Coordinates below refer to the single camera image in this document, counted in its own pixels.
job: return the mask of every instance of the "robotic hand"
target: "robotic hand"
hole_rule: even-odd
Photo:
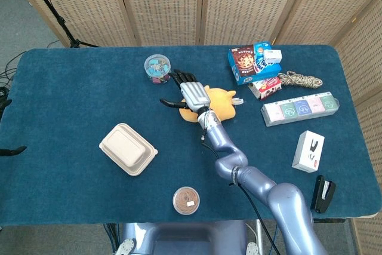
[[[174,72],[175,73],[170,73],[170,75],[180,89],[186,102],[174,103],[160,99],[161,103],[168,107],[190,109],[198,113],[198,115],[206,112],[210,107],[211,100],[204,90],[203,85],[190,73],[184,73],[179,70],[174,70]]]

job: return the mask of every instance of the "black stapler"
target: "black stapler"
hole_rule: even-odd
[[[318,213],[324,213],[329,207],[334,191],[334,182],[326,181],[323,176],[317,176],[310,209],[316,210]]]

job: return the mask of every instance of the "blue table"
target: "blue table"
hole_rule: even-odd
[[[159,98],[180,100],[173,82],[153,85],[146,57],[164,54],[172,67],[192,72],[211,87],[236,90],[245,100],[223,122],[249,163],[276,182],[297,185],[310,205],[318,174],[337,184],[331,205],[315,218],[357,217],[381,207],[381,193],[358,124],[337,52],[326,45],[281,45],[283,71],[323,79],[313,91],[285,87],[266,100],[330,91],[340,102],[333,116],[267,128],[263,102],[237,86],[227,62],[228,46],[31,50],[20,60],[0,124],[0,147],[27,149],[0,158],[0,224],[164,222],[253,219],[247,199],[219,178],[214,156],[200,145],[201,129],[181,119]],[[99,148],[125,122],[157,148],[158,155],[131,177]],[[291,168],[299,135],[325,136],[318,173]],[[181,186],[200,194],[199,210],[181,216],[172,196]],[[270,212],[258,203],[264,218]]]

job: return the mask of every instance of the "microphone stand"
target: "microphone stand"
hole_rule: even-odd
[[[48,6],[48,8],[50,9],[50,11],[53,13],[54,17],[57,19],[57,22],[59,23],[59,25],[62,27],[62,29],[64,29],[67,37],[69,38],[70,40],[70,47],[71,48],[79,48],[80,45],[85,45],[85,46],[89,46],[89,47],[99,47],[99,46],[96,46],[96,45],[93,45],[93,44],[89,44],[89,43],[86,43],[86,42],[82,42],[80,41],[79,39],[75,39],[73,37],[73,35],[71,34],[71,32],[69,31],[69,29],[66,27],[65,25],[65,19],[59,15],[59,13],[57,12],[57,10],[54,8],[54,6],[52,5],[52,3],[49,1],[49,0],[44,0],[45,4]]]

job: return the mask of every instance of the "container lid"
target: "container lid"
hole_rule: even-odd
[[[151,55],[144,62],[144,69],[149,76],[161,78],[170,72],[170,60],[164,55]]]
[[[182,215],[193,214],[198,209],[200,201],[198,192],[189,186],[178,189],[172,198],[175,210]]]
[[[116,125],[100,149],[131,176],[139,175],[158,151],[127,124]]]

